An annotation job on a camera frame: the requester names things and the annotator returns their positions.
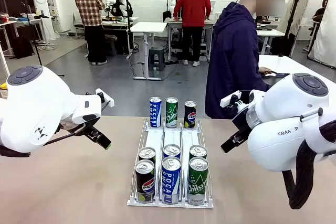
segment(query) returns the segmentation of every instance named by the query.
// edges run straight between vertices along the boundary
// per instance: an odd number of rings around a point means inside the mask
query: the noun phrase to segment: red hoodie
[[[177,0],[174,17],[183,8],[183,26],[204,26],[205,17],[211,13],[210,0]]]

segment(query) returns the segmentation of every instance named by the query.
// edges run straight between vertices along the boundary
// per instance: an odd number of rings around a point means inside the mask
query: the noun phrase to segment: wire can rack
[[[163,126],[160,128],[152,128],[149,126],[148,120],[144,120],[142,133],[139,140],[138,151],[136,153],[134,169],[132,174],[132,184],[130,191],[130,199],[127,201],[128,206],[142,207],[175,207],[175,208],[198,208],[198,209],[213,209],[212,198],[212,182],[210,168],[208,171],[207,183],[205,188],[204,204],[191,205],[187,199],[188,189],[188,168],[189,168],[189,150],[193,145],[205,146],[201,121],[198,120],[195,128],[185,129],[183,120],[177,124],[179,127],[168,128],[163,120]],[[165,204],[162,200],[162,161],[163,148],[168,144],[176,144],[181,148],[181,178],[180,178],[180,195],[178,196],[177,204]],[[135,174],[135,165],[138,161],[138,152],[143,147],[151,147],[156,152],[155,162],[155,194],[152,202],[143,203],[137,199],[137,181]]]

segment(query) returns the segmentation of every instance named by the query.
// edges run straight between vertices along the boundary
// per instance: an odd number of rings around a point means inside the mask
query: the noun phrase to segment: person in navy hoodie
[[[258,36],[252,18],[268,12],[275,0],[240,0],[223,9],[215,28],[206,85],[205,113],[212,119],[232,119],[221,99],[237,90],[267,91],[270,86],[261,74],[270,69],[259,68]]]

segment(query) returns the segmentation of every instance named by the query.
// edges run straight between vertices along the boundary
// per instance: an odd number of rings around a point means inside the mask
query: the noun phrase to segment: can lid
[[[161,102],[162,101],[161,97],[150,97],[149,100],[151,102]]]
[[[185,102],[184,105],[187,106],[187,107],[192,108],[192,107],[196,107],[197,103],[193,102],[193,101],[188,101],[188,102]]]
[[[208,153],[207,149],[199,144],[191,146],[189,152],[195,157],[203,157]]]
[[[155,157],[155,150],[150,147],[144,147],[139,150],[139,156],[141,158],[153,158]]]
[[[168,156],[177,156],[181,153],[181,149],[176,144],[168,144],[163,148],[163,153]]]
[[[153,171],[153,169],[154,169],[154,163],[147,159],[140,160],[135,165],[136,172],[140,174],[150,173],[151,171]]]
[[[175,97],[169,97],[169,98],[166,99],[166,102],[167,103],[177,103],[177,102],[179,102],[179,100]]]
[[[209,163],[205,158],[202,157],[193,157],[189,161],[189,165],[192,169],[198,171],[198,172],[203,172],[209,168]]]
[[[166,170],[178,170],[181,167],[181,161],[177,157],[166,157],[162,161],[162,166]]]

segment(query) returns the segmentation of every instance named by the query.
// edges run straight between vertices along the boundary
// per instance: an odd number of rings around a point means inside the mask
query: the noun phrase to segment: chair
[[[77,29],[84,30],[84,25],[82,21],[76,21],[74,13],[72,13],[72,24],[75,27],[76,38],[77,38]]]
[[[164,50],[162,47],[151,47],[151,49],[149,49],[148,67],[151,69],[157,66],[159,67],[160,71],[163,71],[163,69],[166,67],[164,60]]]

